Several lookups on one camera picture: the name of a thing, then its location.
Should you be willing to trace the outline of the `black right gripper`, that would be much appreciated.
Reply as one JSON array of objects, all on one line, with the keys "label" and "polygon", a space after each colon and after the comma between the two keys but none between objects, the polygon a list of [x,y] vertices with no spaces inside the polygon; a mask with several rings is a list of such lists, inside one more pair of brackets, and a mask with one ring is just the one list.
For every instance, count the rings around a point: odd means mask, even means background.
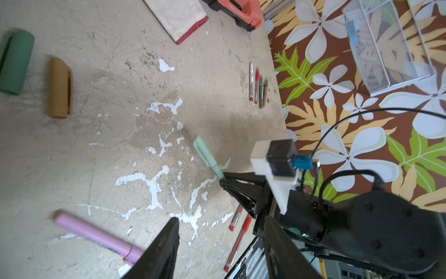
[{"label": "black right gripper", "polygon": [[292,239],[320,241],[326,229],[326,206],[316,195],[301,191],[289,192],[288,210],[281,214],[265,176],[251,173],[224,172],[220,186],[234,197],[247,213],[255,218],[254,235],[263,237],[265,218],[273,217]]}]

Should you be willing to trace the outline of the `dark green pen cap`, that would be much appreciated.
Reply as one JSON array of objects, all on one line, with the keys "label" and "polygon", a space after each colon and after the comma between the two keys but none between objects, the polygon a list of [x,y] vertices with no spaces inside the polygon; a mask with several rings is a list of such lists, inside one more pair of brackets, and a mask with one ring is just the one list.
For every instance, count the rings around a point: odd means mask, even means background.
[{"label": "dark green pen cap", "polygon": [[16,30],[5,35],[1,43],[1,92],[20,95],[26,79],[35,37]]}]

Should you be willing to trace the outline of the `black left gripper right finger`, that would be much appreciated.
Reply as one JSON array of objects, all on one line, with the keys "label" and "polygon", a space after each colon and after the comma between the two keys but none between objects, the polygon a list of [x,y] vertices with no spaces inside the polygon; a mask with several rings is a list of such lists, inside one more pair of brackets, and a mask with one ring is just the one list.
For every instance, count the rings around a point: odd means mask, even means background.
[{"label": "black left gripper right finger", "polygon": [[320,279],[291,238],[273,217],[264,224],[264,251],[271,279]]}]

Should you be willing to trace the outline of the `brown pen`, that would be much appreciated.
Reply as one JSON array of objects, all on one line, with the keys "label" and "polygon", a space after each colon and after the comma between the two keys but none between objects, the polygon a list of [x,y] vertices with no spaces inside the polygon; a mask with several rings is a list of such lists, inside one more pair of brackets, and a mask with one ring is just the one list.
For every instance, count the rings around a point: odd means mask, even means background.
[{"label": "brown pen", "polygon": [[267,95],[268,95],[268,79],[264,80],[264,89],[263,89],[263,107],[267,106]]}]

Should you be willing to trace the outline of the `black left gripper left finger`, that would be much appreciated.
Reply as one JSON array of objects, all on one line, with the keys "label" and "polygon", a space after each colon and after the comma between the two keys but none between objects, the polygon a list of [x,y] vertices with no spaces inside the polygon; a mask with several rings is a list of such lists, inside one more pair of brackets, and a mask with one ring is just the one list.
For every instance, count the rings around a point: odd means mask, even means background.
[{"label": "black left gripper left finger", "polygon": [[123,279],[172,279],[177,260],[180,221],[172,217]]}]

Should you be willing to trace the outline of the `dark green pen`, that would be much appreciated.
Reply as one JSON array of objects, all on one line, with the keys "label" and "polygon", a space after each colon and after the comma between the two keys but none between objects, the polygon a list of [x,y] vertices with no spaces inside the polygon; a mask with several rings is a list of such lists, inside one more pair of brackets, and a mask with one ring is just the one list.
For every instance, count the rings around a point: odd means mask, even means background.
[{"label": "dark green pen", "polygon": [[259,108],[262,109],[264,107],[264,79],[260,76],[259,79]]}]

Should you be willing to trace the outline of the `light green pen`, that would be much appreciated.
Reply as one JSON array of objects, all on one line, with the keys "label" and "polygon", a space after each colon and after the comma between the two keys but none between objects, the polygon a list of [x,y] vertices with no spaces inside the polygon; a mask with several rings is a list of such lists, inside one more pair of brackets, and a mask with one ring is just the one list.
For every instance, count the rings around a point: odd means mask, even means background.
[{"label": "light green pen", "polygon": [[219,179],[224,179],[224,173],[217,163],[215,157],[212,155],[207,144],[203,141],[201,136],[197,136],[193,142],[193,146],[200,157],[203,159],[206,166],[210,167]]}]

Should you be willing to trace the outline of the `white marker pen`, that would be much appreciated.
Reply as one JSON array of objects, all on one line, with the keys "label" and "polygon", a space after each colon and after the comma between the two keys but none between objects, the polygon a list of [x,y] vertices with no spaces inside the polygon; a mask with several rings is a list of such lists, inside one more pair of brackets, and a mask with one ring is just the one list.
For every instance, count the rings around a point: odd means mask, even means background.
[{"label": "white marker pen", "polygon": [[249,100],[254,101],[254,67],[253,62],[249,64]]}]

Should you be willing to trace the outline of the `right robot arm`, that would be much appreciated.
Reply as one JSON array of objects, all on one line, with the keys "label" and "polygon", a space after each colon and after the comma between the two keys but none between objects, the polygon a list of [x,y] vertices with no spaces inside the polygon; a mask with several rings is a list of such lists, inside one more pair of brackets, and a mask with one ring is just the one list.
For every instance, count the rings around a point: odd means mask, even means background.
[{"label": "right robot arm", "polygon": [[263,240],[272,279],[319,278],[295,241],[321,259],[368,269],[384,279],[446,276],[445,215],[383,188],[373,186],[338,203],[291,191],[281,215],[264,176],[227,173],[220,186],[254,217],[254,234]]}]

